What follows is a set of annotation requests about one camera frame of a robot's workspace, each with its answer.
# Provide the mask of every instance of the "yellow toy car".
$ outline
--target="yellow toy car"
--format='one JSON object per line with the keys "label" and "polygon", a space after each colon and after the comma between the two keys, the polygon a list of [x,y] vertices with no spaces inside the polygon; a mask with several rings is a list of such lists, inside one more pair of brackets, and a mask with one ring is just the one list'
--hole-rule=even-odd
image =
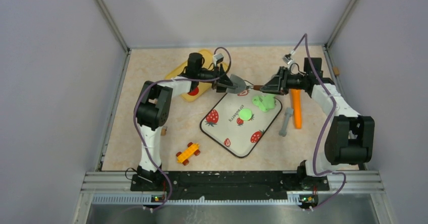
{"label": "yellow toy car", "polygon": [[177,152],[177,162],[182,163],[184,166],[186,166],[189,164],[188,158],[190,158],[190,156],[192,156],[193,154],[195,154],[195,156],[198,156],[200,154],[199,144],[189,142],[189,144],[187,144],[187,149],[184,152]]}

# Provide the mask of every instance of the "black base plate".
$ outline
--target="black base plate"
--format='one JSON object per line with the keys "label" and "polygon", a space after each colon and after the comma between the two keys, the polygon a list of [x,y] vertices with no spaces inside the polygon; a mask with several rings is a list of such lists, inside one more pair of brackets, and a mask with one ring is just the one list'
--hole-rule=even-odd
{"label": "black base plate", "polygon": [[[206,200],[277,200],[287,199],[287,191],[329,190],[324,184],[326,177],[302,178],[296,172],[283,171],[219,171],[182,172],[169,171],[173,185],[171,200],[194,200],[204,196]],[[139,177],[132,177],[131,191],[163,191],[165,178],[158,174],[154,183]]]}

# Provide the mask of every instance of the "yellow tray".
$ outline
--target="yellow tray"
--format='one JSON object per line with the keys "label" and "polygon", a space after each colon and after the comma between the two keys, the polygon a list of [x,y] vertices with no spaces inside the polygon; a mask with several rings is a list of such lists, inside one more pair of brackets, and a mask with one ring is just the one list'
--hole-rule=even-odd
{"label": "yellow tray", "polygon": [[[205,59],[205,63],[202,67],[208,68],[212,62],[212,53],[210,51],[208,51],[207,49],[202,49],[199,51],[199,53],[202,54],[203,58]],[[184,63],[179,65],[177,68],[172,70],[172,72],[170,72],[168,75],[165,76],[165,79],[170,79],[170,78],[176,77],[177,75],[179,75],[183,71],[185,66],[187,66],[187,61],[185,61]],[[223,67],[225,70],[227,70],[228,66],[229,65],[225,66],[223,64]],[[192,102],[192,101],[196,100],[200,95],[202,95],[208,89],[211,89],[211,83],[199,83],[199,85],[198,85],[199,92],[196,95],[182,94],[181,97],[183,97],[183,99],[187,102]]]}

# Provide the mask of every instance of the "red strawberry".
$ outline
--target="red strawberry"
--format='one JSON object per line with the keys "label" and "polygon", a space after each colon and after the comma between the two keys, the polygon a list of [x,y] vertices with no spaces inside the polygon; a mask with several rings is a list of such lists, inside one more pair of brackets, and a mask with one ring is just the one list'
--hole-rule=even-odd
{"label": "red strawberry", "polygon": [[208,116],[206,116],[205,120],[206,125],[210,125],[213,127],[214,125],[217,125],[217,122],[219,121],[219,113],[217,112],[217,110],[213,109],[208,114]]}
{"label": "red strawberry", "polygon": [[190,96],[195,96],[199,93],[199,88],[196,87],[194,90],[190,91],[189,93],[187,93]]}
{"label": "red strawberry", "polygon": [[236,123],[238,123],[238,126],[242,126],[244,124],[244,121],[238,117]]}
{"label": "red strawberry", "polygon": [[248,89],[242,91],[241,93],[238,94],[238,96],[245,96],[249,93],[250,91]]}
{"label": "red strawberry", "polygon": [[251,143],[256,143],[259,141],[260,137],[263,135],[264,131],[257,131],[251,136]]}
{"label": "red strawberry", "polygon": [[228,138],[226,138],[224,145],[230,147],[230,140]]}

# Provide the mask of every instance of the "strawberry mat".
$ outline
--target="strawberry mat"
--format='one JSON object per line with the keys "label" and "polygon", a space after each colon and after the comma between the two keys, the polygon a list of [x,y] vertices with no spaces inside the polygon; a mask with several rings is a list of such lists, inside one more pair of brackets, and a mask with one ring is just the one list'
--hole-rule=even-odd
{"label": "strawberry mat", "polygon": [[[225,94],[202,119],[201,131],[236,157],[248,156],[282,110],[281,102],[275,99],[275,108],[262,112],[251,101],[256,95],[263,93],[247,89],[239,94]],[[248,121],[239,118],[239,111],[244,108],[252,111]]]}

